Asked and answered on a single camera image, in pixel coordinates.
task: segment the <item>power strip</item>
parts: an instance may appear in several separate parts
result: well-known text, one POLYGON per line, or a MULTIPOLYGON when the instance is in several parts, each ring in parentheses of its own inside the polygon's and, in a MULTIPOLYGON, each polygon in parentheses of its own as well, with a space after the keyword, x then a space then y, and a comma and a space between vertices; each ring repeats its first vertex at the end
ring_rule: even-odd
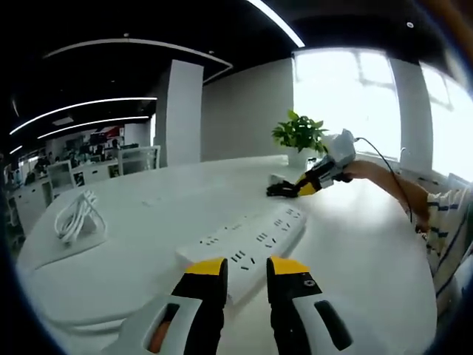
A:
POLYGON ((266 273, 266 260, 281 256, 304 228, 305 214, 288 205, 244 217, 232 226, 176 250, 186 265, 228 260, 228 299, 238 303, 266 273))

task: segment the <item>white flower pot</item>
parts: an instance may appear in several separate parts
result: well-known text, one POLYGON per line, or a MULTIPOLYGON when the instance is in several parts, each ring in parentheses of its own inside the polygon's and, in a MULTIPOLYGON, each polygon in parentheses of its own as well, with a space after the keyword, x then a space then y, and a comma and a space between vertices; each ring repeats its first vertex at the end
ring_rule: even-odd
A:
POLYGON ((305 170, 309 158, 318 157, 319 154, 313 149, 304 148, 301 152, 297 148, 287 148, 287 161, 291 168, 305 170))

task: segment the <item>ceiling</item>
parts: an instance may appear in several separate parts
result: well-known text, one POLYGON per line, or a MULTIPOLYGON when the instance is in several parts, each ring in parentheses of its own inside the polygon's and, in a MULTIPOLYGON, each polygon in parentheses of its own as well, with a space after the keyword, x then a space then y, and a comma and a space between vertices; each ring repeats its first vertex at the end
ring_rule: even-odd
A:
MULTIPOLYGON (((441 42, 410 1, 266 3, 295 30, 306 47, 379 47, 405 60, 421 58, 445 67, 441 42), (415 27, 408 28, 407 21, 415 27)), ((57 129, 52 122, 67 116, 73 124, 81 124, 151 115, 155 101, 93 104, 48 115, 9 135, 22 123, 61 107, 107 98, 153 96, 158 78, 172 59, 203 65, 204 79, 214 81, 287 58, 297 49, 271 20, 245 0, 156 1, 153 5, 133 1, 103 9, 41 3, 10 13, 16 14, 12 19, 16 25, 5 39, 9 95, 7 116, 1 120, 0 149, 4 152, 19 145, 25 149, 38 146, 41 142, 37 137, 57 129), (74 44, 111 39, 114 41, 89 43, 54 54, 74 44), (131 43, 134 40, 148 42, 131 43), (233 68, 212 78, 228 65, 201 54, 156 45, 156 41, 220 58, 233 68)))

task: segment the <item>sleeve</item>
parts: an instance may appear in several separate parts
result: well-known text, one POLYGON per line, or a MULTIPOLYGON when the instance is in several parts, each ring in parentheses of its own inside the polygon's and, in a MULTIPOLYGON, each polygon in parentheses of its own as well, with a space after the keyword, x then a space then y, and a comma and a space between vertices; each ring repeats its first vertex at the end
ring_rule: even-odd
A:
POLYGON ((429 244, 442 255, 452 242, 456 231, 473 201, 471 189, 451 190, 445 194, 429 194, 429 244))

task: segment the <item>round table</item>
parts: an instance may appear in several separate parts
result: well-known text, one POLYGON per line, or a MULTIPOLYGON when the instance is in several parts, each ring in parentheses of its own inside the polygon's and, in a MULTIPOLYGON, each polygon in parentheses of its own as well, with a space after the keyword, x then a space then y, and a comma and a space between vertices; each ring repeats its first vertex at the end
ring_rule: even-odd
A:
MULTIPOLYGON (((310 267, 323 292, 343 296, 394 352, 420 352, 436 328, 435 292, 423 241, 401 206, 367 180, 335 183, 295 200, 268 198, 268 175, 295 180, 283 156, 242 158, 141 172, 59 196, 36 223, 18 257, 23 273, 56 243, 56 214, 91 189, 108 224, 108 240, 21 277, 52 318, 80 320, 132 311, 168 294, 183 274, 175 250, 277 203, 307 213, 289 257, 310 267)), ((66 333, 47 322, 71 354, 97 351, 117 334, 66 333)), ((244 304, 225 309, 218 354, 277 354, 264 284, 244 304)))

